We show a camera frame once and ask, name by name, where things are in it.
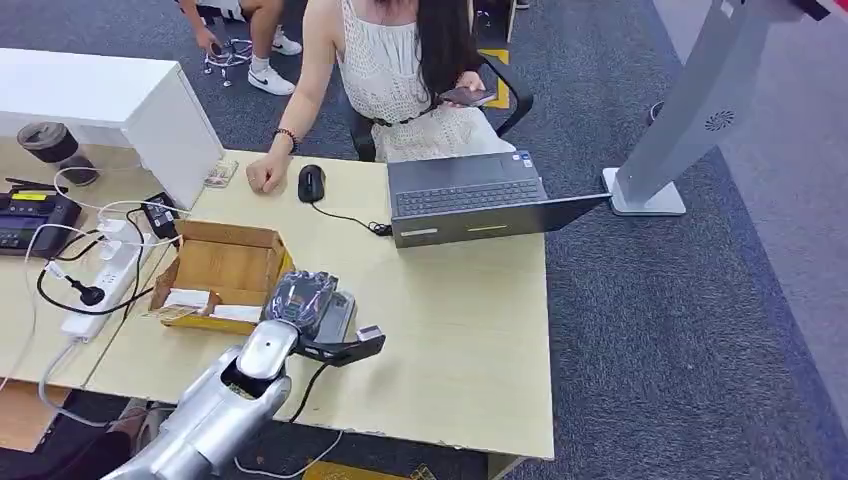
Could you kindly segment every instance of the open cardboard box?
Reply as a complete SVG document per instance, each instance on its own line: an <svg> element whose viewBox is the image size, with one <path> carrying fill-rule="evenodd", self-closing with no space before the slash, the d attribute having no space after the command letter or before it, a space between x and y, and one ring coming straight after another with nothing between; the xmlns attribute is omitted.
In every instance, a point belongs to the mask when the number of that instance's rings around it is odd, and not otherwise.
<svg viewBox="0 0 848 480"><path fill-rule="evenodd" d="M156 278L150 310L163 307L171 288L212 293L202 312L163 318L173 327L249 335L255 323L208 316L215 304L264 306L277 281L294 270L280 235L264 228L178 220L179 256Z"/></svg>

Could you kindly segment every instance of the sneaker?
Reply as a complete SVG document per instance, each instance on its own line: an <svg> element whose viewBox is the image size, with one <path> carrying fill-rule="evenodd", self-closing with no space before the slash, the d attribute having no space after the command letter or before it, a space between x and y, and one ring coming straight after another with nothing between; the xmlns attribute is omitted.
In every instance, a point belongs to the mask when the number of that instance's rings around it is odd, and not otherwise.
<svg viewBox="0 0 848 480"><path fill-rule="evenodd" d="M291 95L294 92L294 84L285 78L281 77L276 70L271 67L254 72L251 69L247 70L247 81L254 87L265 90L273 95Z"/></svg>
<svg viewBox="0 0 848 480"><path fill-rule="evenodd" d="M294 40L289 40L282 30L277 30L274 35L274 42L271 44L271 50L283 55L298 55L303 51L303 46Z"/></svg>

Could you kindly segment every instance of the paper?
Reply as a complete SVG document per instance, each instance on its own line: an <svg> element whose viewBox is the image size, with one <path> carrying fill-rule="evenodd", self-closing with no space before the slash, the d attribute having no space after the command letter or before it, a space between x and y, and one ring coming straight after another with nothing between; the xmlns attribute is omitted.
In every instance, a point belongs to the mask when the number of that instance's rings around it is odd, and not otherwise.
<svg viewBox="0 0 848 480"><path fill-rule="evenodd" d="M164 307L171 305L185 305L203 309L209 304L209 292L202 290L184 290L182 288L172 288L168 298L165 299Z"/></svg>
<svg viewBox="0 0 848 480"><path fill-rule="evenodd" d="M262 315L262 307L250 307L244 305L217 305L210 317L223 318L226 320L239 320L242 322L257 323Z"/></svg>

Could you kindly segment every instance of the small card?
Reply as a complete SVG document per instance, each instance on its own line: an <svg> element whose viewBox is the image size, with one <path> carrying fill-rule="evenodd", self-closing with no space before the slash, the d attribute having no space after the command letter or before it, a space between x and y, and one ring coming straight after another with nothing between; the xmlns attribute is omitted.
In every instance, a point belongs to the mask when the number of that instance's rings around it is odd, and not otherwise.
<svg viewBox="0 0 848 480"><path fill-rule="evenodd" d="M238 170L237 161L222 158L221 160L218 160L215 168L213 168L212 171L209 172L209 175L206 176L206 180L203 184L212 188L224 188L230 184L230 179L233 178L236 170Z"/></svg>

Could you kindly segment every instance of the white cable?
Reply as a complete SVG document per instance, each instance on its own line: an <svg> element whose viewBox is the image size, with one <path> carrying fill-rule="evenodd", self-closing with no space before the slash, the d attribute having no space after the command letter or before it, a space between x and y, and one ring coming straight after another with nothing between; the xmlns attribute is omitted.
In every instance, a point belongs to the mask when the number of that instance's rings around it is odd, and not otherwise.
<svg viewBox="0 0 848 480"><path fill-rule="evenodd" d="M76 420L82 424L88 425L89 427L107 427L111 422L93 422L88 420L87 418L80 417L79 415L71 412L69 410L65 410L64 408L54 404L47 397L47 381L50 379L50 374L53 373L53 370L56 369L56 365L62 361L74 347L80 342L79 338L72 338L65 348L63 348L58 355L56 355L53 360L50 360L50 363L47 365L47 369L44 370L44 375L41 376L41 379L38 381L38 398L42 403L52 408L56 413L60 413L72 420Z"/></svg>
<svg viewBox="0 0 848 480"><path fill-rule="evenodd" d="M319 461L319 460L321 460L322 458L324 458L324 456L325 456L325 455L327 455L328 453L330 453L330 450L332 450L332 449L336 448L336 445L338 445L338 444L339 444L339 441L341 441L341 439L342 439L342 435L343 435L343 434L344 434L344 430L339 430L339 436L338 436L338 437L336 437L336 441L335 441L335 442L333 442L333 444L332 444L332 445L330 445L330 448L328 448L328 449L324 450L324 453L322 453L321 455L318 455L317 457L315 457L315 460L312 460L311 462L309 462L309 464L308 464L308 465L306 465L305 467L301 468L301 469L300 469L300 470L298 470L297 472L292 473L292 474L290 474L290 475L284 475L284 474L278 474L278 473L265 472L265 471L263 471L263 470L251 470L251 469L249 469L249 468L244 468L244 467L242 467L242 466L241 466L241 464L239 463L239 461L238 461L238 457L234 458L234 459L233 459L233 461L236 463L236 468L238 468L238 469L239 469L242 473L250 473L250 474L253 474L253 475L263 475L263 476L266 476L266 477L271 477L271 478L280 478L280 479L283 479L283 480L287 480L287 479L289 479L289 478L295 478L295 477L297 477L298 475L302 474L303 472L305 472L305 471L309 470L310 468L312 468L312 466L313 466L313 465L315 465L316 463L318 463L318 461Z"/></svg>
<svg viewBox="0 0 848 480"><path fill-rule="evenodd" d="M96 205L89 205L87 203L80 202L79 200L75 200L75 199L69 197L68 194L64 193L62 191L62 189L59 188L59 175L61 175L64 172L71 171L71 170L88 170L88 171L94 171L94 172L120 172L122 170L137 170L139 168L142 168L140 163L135 165L135 166L132 166L132 167L124 167L124 168L66 167L66 168L60 169L59 171L56 172L55 175L53 175L53 189L56 190L56 193L58 193L59 195L67 198L68 200L70 200L74 203L77 203L78 205L81 205L83 207L93 208L93 209L97 210L100 207L98 207Z"/></svg>
<svg viewBox="0 0 848 480"><path fill-rule="evenodd" d="M155 207L164 208L164 209L170 210L172 212L183 213L185 215L191 214L191 212L189 212L187 210L180 210L179 208L169 207L167 205L162 205L161 203L145 202L145 201L142 201L142 200L121 200L121 201L118 201L118 202L107 203L106 205L99 207L97 205L90 205L88 203L84 203L84 202L80 202L79 200L75 200L75 199L71 198L68 194L62 192L62 190L59 188L59 175L61 175L62 172L67 172L67 171L70 171L70 170L89 170L89 171L95 171L95 172L120 172L120 171L125 171L125 170L136 170L136 169L139 169L139 168L143 168L141 164L137 164L137 165L132 166L132 167L124 167L124 168L98 168L98 167L67 167L67 168L62 168L59 171L57 171L55 175L53 175L53 189L56 190L56 193L58 193L59 195L67 198L68 200L70 200L72 202L76 202L78 205L82 205L83 207L93 208L93 209L97 210L97 218L101 221L103 220L103 212L126 213L125 210L116 210L114 208L110 208L110 207L113 207L115 205L124 205L124 204L135 205L135 204L140 203L142 205L153 205Z"/></svg>
<svg viewBox="0 0 848 480"><path fill-rule="evenodd" d="M95 234L89 234L83 232L82 230L78 230L74 227L69 227L67 225L59 225L56 223L45 223L44 225L39 225L38 228L35 229L35 232L32 234L32 239L29 241L29 245L27 246L26 255L24 255L24 263L23 263L23 273L24 273L24 286L27 291L27 298L29 299L30 310L32 311L32 317L30 317L30 328L29 334L27 335L26 340L24 340L23 346L21 347L20 352L18 352L18 356L15 358L15 361L12 363L12 368L9 370L9 373L6 374L6 378L3 379L3 383L0 383L0 392L3 391L3 388L6 387L6 383L10 378L15 374L20 366L20 363L23 361L24 356L26 355L29 346L32 344L32 340L35 338L35 329L37 324L37 315L36 315L36 307L38 303L35 301L35 293L32 291L32 286L29 283L29 272L27 271L27 264L29 263L30 255L32 254L32 246L35 244L35 240L38 238L38 234L41 233L43 228L47 227L56 227L56 228L64 228L65 230L70 230L72 232L77 232L82 235L90 236Z"/></svg>
<svg viewBox="0 0 848 480"><path fill-rule="evenodd" d="M184 214L184 215L191 215L191 212L189 212L188 210L181 210L181 209L179 209L179 208L169 207L169 206L167 206L167 205L163 205L163 204L161 204L161 203L156 203L156 202L145 202L145 201L143 201L143 200L118 200L117 202L110 202L110 203L107 203L106 205L103 205L102 207L94 207L94 208L97 208L97 210L98 210L98 211L97 211L97 219L98 219L98 220L100 220L101 222L103 221L103 212L120 212L120 213L126 213L126 211L124 211L124 210L115 210L114 208L109 208L109 207L112 207L112 206L115 206L115 205L125 205L125 204L132 204L132 205L137 205L137 204L142 204L142 205L152 205L152 206L154 206L154 207L157 207L157 208L164 208L165 210L170 210L170 211L172 211L172 212L179 212L179 213L182 213L182 214Z"/></svg>

